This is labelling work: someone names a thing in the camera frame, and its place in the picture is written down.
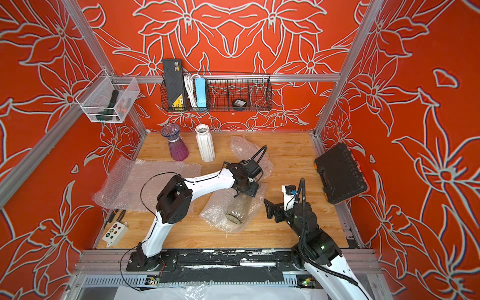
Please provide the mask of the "clear glass vase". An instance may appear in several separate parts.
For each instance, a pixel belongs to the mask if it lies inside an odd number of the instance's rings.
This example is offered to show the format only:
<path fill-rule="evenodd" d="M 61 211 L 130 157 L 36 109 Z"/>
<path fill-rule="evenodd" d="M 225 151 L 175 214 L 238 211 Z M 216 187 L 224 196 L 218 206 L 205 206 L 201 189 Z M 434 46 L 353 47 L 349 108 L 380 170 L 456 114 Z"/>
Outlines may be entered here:
<path fill-rule="evenodd" d="M 226 210 L 226 218 L 236 225 L 243 224 L 250 211 L 251 203 L 253 202 L 254 197 L 251 197 L 247 194 L 239 194 L 234 197 L 230 205 Z"/>

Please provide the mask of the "white ribbed ceramic vase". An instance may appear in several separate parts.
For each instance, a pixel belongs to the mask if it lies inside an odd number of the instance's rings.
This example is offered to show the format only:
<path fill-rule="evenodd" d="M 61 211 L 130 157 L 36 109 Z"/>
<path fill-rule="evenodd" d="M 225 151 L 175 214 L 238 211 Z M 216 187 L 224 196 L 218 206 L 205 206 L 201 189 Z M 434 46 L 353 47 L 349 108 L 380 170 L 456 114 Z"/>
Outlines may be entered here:
<path fill-rule="evenodd" d="M 195 131 L 201 159 L 205 163 L 213 162 L 215 160 L 215 147 L 213 145 L 213 138 L 209 126 L 206 124 L 199 124 Z"/>

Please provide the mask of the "purple glass vase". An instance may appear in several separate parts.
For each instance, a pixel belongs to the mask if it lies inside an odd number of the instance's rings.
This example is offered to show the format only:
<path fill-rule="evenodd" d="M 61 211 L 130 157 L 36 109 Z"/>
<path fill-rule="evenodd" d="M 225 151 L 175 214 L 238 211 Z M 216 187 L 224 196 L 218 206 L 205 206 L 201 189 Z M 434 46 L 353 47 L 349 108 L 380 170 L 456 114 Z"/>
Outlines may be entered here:
<path fill-rule="evenodd" d="M 175 161 L 184 161 L 189 156 L 180 132 L 181 128 L 177 124 L 168 124 L 161 129 L 161 135 L 167 139 L 170 155 Z"/>

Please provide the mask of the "bubble wrap sheet of vase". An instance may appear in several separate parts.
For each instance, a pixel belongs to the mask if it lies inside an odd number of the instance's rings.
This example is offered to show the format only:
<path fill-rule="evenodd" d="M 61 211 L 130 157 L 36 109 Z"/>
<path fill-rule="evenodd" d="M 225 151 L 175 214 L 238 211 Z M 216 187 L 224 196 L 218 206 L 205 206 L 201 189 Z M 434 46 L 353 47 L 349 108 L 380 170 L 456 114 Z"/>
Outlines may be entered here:
<path fill-rule="evenodd" d="M 169 170 L 166 161 L 131 161 L 122 157 L 93 200 L 109 210 L 155 211 L 157 196 L 168 178 L 163 173 Z"/>

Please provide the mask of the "bubble bundle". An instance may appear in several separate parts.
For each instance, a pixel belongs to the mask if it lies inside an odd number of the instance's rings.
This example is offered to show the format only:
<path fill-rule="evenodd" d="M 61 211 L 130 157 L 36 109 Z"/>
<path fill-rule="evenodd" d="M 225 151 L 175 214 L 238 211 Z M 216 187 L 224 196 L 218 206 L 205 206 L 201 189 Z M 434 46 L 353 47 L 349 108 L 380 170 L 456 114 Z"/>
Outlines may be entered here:
<path fill-rule="evenodd" d="M 248 141 L 246 138 L 240 136 L 233 136 L 231 138 L 229 147 L 237 159 L 237 161 L 234 163 L 249 160 L 261 149 L 261 146 L 257 146 L 256 144 Z M 259 165 L 263 170 L 264 178 L 268 178 L 272 175 L 274 166 L 267 151 L 265 151 L 262 159 L 259 162 Z"/>

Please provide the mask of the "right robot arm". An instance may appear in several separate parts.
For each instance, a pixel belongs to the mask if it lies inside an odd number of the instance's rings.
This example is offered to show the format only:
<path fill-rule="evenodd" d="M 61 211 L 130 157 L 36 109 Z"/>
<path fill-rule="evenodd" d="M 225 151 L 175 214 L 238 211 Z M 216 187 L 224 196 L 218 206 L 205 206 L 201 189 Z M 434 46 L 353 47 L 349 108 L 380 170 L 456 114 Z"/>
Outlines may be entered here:
<path fill-rule="evenodd" d="M 293 265 L 306 270 L 332 300 L 370 300 L 334 239 L 318 224 L 316 214 L 306 201 L 306 182 L 281 188 L 283 202 L 264 200 L 266 216 L 276 223 L 285 222 L 299 238 L 292 248 Z"/>

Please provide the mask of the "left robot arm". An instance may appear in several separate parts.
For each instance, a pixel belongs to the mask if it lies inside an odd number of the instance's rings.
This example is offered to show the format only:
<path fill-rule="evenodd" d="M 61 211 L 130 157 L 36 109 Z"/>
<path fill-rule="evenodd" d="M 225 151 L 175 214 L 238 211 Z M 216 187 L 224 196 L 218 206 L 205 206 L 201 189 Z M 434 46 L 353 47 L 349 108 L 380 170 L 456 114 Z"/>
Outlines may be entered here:
<path fill-rule="evenodd" d="M 264 145 L 248 160 L 237 163 L 224 162 L 220 171 L 200 177 L 185 178 L 174 173 L 157 196 L 155 219 L 146 235 L 132 253 L 131 264 L 136 261 L 138 268 L 156 265 L 160 260 L 163 244 L 171 228 L 182 221 L 191 203 L 210 193 L 233 189 L 235 197 L 255 197 L 260 187 L 259 180 L 264 171 L 260 161 L 268 147 Z"/>

